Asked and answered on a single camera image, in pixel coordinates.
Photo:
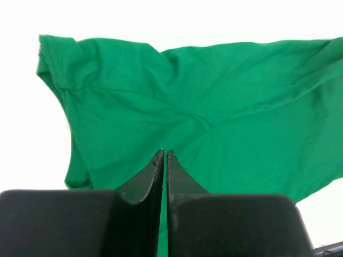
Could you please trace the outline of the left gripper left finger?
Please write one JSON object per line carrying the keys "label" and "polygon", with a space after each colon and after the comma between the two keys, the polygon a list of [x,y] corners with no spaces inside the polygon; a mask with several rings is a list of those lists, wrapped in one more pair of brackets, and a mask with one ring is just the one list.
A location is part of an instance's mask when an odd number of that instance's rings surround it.
{"label": "left gripper left finger", "polygon": [[1,256],[156,256],[164,152],[114,190],[1,193]]}

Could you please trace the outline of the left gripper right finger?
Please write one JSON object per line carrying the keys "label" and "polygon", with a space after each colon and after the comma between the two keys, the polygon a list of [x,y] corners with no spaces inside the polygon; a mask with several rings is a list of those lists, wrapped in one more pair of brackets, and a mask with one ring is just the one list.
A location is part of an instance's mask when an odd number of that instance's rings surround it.
{"label": "left gripper right finger", "polygon": [[312,256],[295,204],[277,194],[211,194],[167,153],[170,256]]}

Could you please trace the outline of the green t shirt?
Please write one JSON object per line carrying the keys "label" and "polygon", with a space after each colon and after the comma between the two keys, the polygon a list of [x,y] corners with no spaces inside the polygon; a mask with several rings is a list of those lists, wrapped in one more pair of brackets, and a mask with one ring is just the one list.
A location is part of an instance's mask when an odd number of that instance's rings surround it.
{"label": "green t shirt", "polygon": [[211,193],[299,202],[342,177],[342,38],[159,52],[39,36],[71,131],[69,189],[113,189],[159,150]]}

